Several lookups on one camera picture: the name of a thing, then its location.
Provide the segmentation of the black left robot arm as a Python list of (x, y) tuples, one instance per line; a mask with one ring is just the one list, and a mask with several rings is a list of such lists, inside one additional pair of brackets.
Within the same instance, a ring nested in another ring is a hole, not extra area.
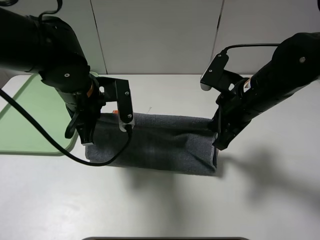
[(59, 94), (70, 115), (64, 136), (78, 132), (81, 144), (94, 144), (101, 109), (114, 101), (115, 80), (90, 73), (78, 38), (58, 17), (22, 16), (0, 10), (0, 65), (39, 74), (43, 84)]

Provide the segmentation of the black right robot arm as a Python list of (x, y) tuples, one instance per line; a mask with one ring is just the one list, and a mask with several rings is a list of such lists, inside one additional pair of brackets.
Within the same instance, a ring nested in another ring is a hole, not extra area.
[(222, 151), (252, 119), (320, 76), (320, 34), (300, 32), (274, 43), (271, 60), (251, 77), (225, 70), (230, 46), (218, 53), (200, 79), (201, 88), (220, 92), (209, 123), (213, 146)]

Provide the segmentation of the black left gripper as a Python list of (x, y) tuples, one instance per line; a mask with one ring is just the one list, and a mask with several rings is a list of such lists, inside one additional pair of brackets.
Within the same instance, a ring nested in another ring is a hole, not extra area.
[(89, 88), (83, 92), (64, 94), (65, 106), (71, 117), (64, 137), (70, 139), (77, 132), (83, 146), (94, 144), (94, 130), (102, 107), (117, 100), (114, 78), (90, 77), (89, 80)]

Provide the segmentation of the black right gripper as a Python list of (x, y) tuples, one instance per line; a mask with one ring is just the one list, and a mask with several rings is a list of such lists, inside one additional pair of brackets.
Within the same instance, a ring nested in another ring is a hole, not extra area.
[(225, 150), (253, 119), (253, 87), (235, 86), (232, 90), (221, 88), (218, 91), (218, 109), (209, 128), (214, 133), (212, 145)]

